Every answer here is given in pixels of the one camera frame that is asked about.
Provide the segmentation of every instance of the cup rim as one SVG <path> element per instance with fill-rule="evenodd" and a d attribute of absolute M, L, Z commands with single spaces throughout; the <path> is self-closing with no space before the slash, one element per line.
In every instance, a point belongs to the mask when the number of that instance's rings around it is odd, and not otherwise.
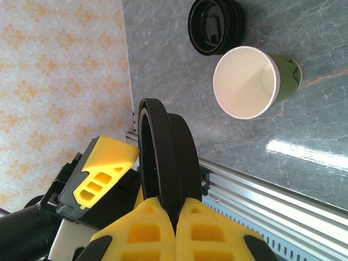
<path fill-rule="evenodd" d="M 250 116 L 250 117 L 238 117 L 238 116 L 235 116 L 233 115 L 232 113 L 228 112 L 227 109 L 225 109 L 221 103 L 219 102 L 219 99 L 216 95 L 216 92 L 215 92 L 215 89 L 216 89 L 216 86 L 215 86 L 215 76 L 216 76 L 216 72 L 218 70 L 218 67 L 220 65 L 220 63 L 226 59 L 227 56 L 231 55 L 231 53 L 234 53 L 234 52 L 237 52 L 238 50 L 240 49 L 251 49 L 253 51 L 256 51 L 260 54 L 262 54 L 262 56 L 264 58 L 266 58 L 267 62 L 271 65 L 271 68 L 272 68 L 272 72 L 273 72 L 273 77 L 274 77 L 274 87 L 273 87 L 273 93 L 272 93 L 272 96 L 271 96 L 271 99 L 270 101 L 268 102 L 268 104 L 265 106 L 265 108 L 260 111 L 260 113 L 258 114 L 255 114 L 253 116 Z M 215 96 L 215 99 L 216 101 L 218 102 L 219 106 L 221 107 L 222 110 L 224 110 L 224 112 L 226 112 L 229 116 L 231 117 L 234 117 L 236 119 L 241 119 L 241 120 L 250 120 L 250 119 L 254 119 L 258 116 L 260 116 L 261 114 L 263 114 L 265 111 L 267 111 L 271 105 L 274 103 L 274 101 L 276 100 L 277 96 L 278 96 L 278 93 L 279 93 L 279 88 L 280 88 L 280 84 L 281 84 L 281 76 L 280 76 L 280 73 L 279 73 L 279 69 L 276 65 L 276 63 L 273 61 L 272 58 L 270 58 L 265 52 L 259 50 L 258 48 L 255 48 L 255 47 L 252 47 L 252 46 L 239 46 L 239 47 L 236 47 L 236 48 L 233 48 L 231 50 L 229 50 L 226 54 L 224 54 L 221 59 L 219 60 L 219 62 L 217 63 L 216 65 L 216 68 L 215 68 L 215 71 L 214 71 L 214 75 L 213 75 L 213 90 L 214 90 L 214 96 Z"/>

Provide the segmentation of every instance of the aluminum rail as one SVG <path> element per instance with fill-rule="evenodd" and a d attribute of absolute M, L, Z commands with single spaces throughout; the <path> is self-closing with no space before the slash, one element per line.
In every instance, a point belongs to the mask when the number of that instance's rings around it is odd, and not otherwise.
<path fill-rule="evenodd" d="M 138 145 L 138 136 L 126 133 Z M 348 212 L 199 158 L 210 173 L 203 202 L 259 231 L 287 260 L 348 260 Z"/>

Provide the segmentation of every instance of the wallpaper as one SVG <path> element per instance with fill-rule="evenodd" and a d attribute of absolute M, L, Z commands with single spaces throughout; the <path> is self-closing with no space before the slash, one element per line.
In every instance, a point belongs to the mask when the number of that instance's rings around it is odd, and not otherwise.
<path fill-rule="evenodd" d="M 0 207 L 101 135 L 134 129 L 122 0 L 0 1 Z"/>

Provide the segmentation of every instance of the marble countertop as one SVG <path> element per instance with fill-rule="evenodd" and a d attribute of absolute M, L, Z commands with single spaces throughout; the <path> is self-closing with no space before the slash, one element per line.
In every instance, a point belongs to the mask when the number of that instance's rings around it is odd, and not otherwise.
<path fill-rule="evenodd" d="M 220 57 L 189 41 L 193 2 L 123 1 L 135 110 L 158 98 L 185 118 L 200 157 L 348 209 L 348 1 L 239 1 L 244 45 L 303 70 L 297 93 L 254 120 L 233 119 L 216 102 Z"/>

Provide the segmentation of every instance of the green paper cup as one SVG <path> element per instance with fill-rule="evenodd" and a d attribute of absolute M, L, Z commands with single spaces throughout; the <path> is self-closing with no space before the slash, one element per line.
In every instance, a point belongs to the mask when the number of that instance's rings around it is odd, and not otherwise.
<path fill-rule="evenodd" d="M 219 61 L 213 87 L 218 104 L 227 114 L 248 120 L 293 95 L 301 82 L 302 71 L 294 60 L 240 46 Z"/>

